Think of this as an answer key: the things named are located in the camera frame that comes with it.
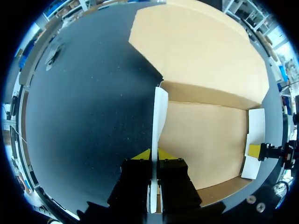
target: shelf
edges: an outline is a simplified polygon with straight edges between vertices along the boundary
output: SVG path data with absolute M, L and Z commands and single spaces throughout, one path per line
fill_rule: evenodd
M 62 3 L 57 9 L 55 9 L 48 18 L 52 17 L 56 12 L 58 12 L 60 9 L 62 9 L 67 3 L 71 2 L 72 0 L 66 0 L 64 3 Z

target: cardboard box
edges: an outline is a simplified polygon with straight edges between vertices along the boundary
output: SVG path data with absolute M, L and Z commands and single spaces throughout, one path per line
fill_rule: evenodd
M 168 92 L 158 146 L 185 159 L 203 204 L 245 187 L 248 110 L 261 107 L 269 83 L 243 27 L 202 2 L 168 0 L 138 10 L 129 42 Z

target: dark gray work surface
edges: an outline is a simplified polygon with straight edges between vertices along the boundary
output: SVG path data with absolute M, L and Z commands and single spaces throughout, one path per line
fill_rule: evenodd
M 113 6 L 71 24 L 56 37 L 65 47 L 52 69 L 44 65 L 48 48 L 33 77 L 26 114 L 32 167 L 41 187 L 72 212 L 86 201 L 106 205 L 123 159 L 151 148 L 161 76 L 128 43 L 137 9 L 149 5 Z M 280 101 L 269 82 L 266 140 L 279 145 Z M 274 165 L 262 163 L 258 180 L 225 199 L 227 206 L 258 188 Z

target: metal bolt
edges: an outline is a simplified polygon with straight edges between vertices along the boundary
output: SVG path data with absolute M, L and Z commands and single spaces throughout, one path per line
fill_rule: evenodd
M 257 204 L 257 206 L 256 206 L 256 210 L 259 213 L 262 213 L 263 211 L 265 211 L 265 208 L 266 208 L 266 205 L 263 202 Z
M 256 202 L 256 197 L 254 195 L 250 195 L 249 197 L 246 198 L 246 201 L 249 204 L 254 204 Z

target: yellow block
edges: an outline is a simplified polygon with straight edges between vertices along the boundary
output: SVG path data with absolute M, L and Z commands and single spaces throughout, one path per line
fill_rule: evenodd
M 159 160 L 165 160 L 165 159 L 176 160 L 177 159 L 177 157 L 170 155 L 169 153 L 163 151 L 162 149 L 158 149 L 158 154 L 159 154 Z M 132 160 L 140 160 L 140 159 L 148 160 L 149 158 L 150 158 L 150 149 L 133 157 Z
M 177 157 L 170 155 L 169 153 L 163 151 L 162 149 L 158 149 L 159 160 L 177 160 Z
M 255 157 L 258 159 L 258 156 L 260 155 L 261 146 L 258 145 L 249 145 L 248 155 Z
M 148 150 L 144 151 L 143 153 L 132 158 L 132 160 L 140 160 L 140 159 L 149 160 L 150 159 L 150 149 L 148 149 Z

